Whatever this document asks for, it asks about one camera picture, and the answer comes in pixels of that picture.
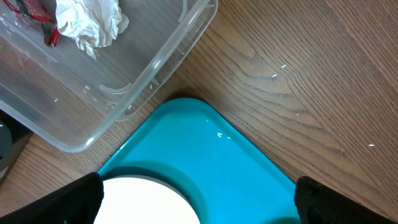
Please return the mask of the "white napkin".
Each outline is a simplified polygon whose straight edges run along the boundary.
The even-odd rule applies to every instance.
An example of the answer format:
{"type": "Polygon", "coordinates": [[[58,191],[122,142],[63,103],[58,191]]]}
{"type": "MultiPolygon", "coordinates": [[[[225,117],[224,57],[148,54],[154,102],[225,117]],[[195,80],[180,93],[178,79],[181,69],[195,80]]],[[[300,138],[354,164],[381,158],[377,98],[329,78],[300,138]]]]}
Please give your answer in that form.
{"type": "Polygon", "coordinates": [[[57,0],[57,28],[77,47],[96,59],[98,48],[109,47],[129,24],[118,0],[57,0]]]}

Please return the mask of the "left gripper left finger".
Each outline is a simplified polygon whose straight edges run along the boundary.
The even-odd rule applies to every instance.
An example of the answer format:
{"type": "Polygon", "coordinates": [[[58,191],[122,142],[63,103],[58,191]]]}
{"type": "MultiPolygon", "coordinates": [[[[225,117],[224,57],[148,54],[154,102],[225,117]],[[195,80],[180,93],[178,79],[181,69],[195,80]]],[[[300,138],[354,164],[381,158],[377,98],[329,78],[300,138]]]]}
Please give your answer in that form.
{"type": "Polygon", "coordinates": [[[1,224],[92,224],[103,198],[101,177],[92,172],[1,217],[1,224]]]}

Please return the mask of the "red ketchup packet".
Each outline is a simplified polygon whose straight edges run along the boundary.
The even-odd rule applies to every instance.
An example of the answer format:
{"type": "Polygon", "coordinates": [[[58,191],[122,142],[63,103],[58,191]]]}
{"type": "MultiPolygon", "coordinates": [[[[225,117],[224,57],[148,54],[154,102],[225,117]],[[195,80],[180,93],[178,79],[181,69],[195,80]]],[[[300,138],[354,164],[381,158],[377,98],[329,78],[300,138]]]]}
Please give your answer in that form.
{"type": "Polygon", "coordinates": [[[15,17],[19,27],[35,30],[44,39],[44,44],[56,47],[60,38],[57,23],[39,0],[3,0],[7,13],[15,17]]]}

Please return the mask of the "large pink plate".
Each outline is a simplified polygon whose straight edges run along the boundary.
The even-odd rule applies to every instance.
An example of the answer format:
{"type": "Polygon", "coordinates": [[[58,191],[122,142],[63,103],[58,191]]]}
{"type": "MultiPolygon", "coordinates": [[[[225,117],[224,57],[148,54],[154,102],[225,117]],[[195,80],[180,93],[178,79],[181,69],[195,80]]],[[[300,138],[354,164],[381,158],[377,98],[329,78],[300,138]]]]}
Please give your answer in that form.
{"type": "Polygon", "coordinates": [[[130,175],[103,182],[104,198],[94,224],[199,224],[188,200],[152,177],[130,175]]]}

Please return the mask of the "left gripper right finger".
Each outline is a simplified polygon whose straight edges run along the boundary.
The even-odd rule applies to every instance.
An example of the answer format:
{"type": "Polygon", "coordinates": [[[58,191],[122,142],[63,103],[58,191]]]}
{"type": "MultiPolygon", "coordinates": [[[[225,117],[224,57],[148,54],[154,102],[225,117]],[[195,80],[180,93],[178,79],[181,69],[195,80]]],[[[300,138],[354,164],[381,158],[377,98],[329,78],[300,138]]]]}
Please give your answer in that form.
{"type": "Polygon", "coordinates": [[[306,224],[397,224],[308,176],[296,182],[294,202],[306,224]]]}

